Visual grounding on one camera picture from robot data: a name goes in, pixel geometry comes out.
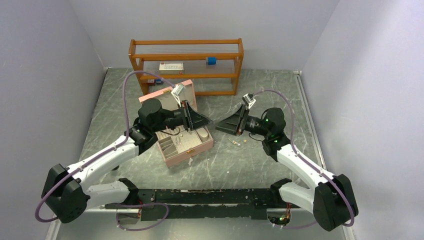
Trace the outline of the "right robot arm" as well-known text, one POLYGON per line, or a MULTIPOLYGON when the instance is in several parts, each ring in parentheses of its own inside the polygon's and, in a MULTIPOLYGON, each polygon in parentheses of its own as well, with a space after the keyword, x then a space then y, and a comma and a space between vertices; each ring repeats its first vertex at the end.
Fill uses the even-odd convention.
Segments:
POLYGON ((288 167, 306 184, 302 187, 287 178, 275 182, 269 197, 275 207, 294 204, 311 213, 315 222, 328 232, 341 225, 351 226, 359 214, 351 181, 305 157, 287 137, 285 127, 281 108, 268 108, 261 117, 255 117, 245 105, 215 125, 216 130, 234 136, 245 131, 263 136, 261 143, 266 155, 288 167))

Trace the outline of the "pink jewelry box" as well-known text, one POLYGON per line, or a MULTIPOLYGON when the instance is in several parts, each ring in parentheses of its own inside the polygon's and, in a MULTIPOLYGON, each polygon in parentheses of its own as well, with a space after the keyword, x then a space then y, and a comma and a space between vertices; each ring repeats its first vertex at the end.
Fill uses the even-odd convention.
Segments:
MULTIPOLYGON (((180 100, 188 101, 192 107, 198 110, 192 80, 185 80, 181 84, 185 85, 185 89, 180 94, 180 100)), ((166 126, 163 130, 156 132, 157 146, 167 167, 174 166, 213 147, 213 137, 207 126, 204 128, 209 133, 206 141, 200 140, 196 130, 185 130, 182 123, 174 129, 166 126)))

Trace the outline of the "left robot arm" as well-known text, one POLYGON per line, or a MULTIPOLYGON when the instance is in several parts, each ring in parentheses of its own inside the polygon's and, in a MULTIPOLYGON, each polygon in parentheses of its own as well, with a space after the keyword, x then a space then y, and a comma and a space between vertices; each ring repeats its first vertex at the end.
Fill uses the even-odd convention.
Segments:
POLYGON ((48 171, 41 201, 35 210, 35 218, 39 222, 50 222, 40 217, 43 204, 62 223, 70 223, 85 210, 102 205, 134 207, 139 200, 139 189, 128 179, 108 184, 94 183, 122 163, 150 149, 158 141, 158 132, 179 126, 194 131, 213 122, 196 111, 187 100, 181 101, 176 110, 167 110, 159 99, 150 98, 142 103, 137 113, 133 125, 127 124, 124 134, 108 147, 68 167, 57 164, 48 171))

